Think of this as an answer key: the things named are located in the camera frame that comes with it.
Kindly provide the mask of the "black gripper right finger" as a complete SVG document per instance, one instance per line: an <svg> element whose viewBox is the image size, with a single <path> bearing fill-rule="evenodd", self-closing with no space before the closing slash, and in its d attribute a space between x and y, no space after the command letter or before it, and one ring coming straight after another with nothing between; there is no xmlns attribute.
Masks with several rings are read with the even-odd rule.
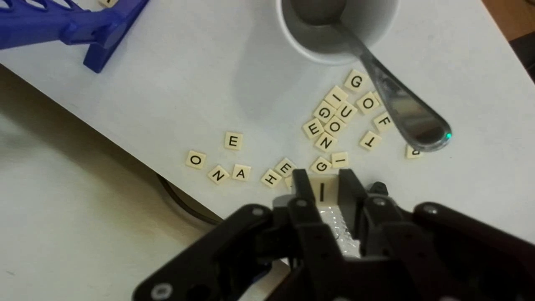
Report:
<svg viewBox="0 0 535 301"><path fill-rule="evenodd" d="M535 301L535 244L438 202L401 209L382 182L337 175L362 257L399 264L419 301Z"/></svg>

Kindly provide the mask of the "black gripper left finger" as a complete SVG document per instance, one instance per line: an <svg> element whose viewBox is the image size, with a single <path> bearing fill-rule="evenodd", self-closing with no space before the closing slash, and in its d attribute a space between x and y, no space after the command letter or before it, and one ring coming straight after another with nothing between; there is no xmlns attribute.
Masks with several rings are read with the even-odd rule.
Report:
<svg viewBox="0 0 535 301"><path fill-rule="evenodd" d="M285 257L290 272L265 301L332 299L342 256L314 204L309 177L294 172L294 194L269 209L245 204L140 281L132 301L237 301Z"/></svg>

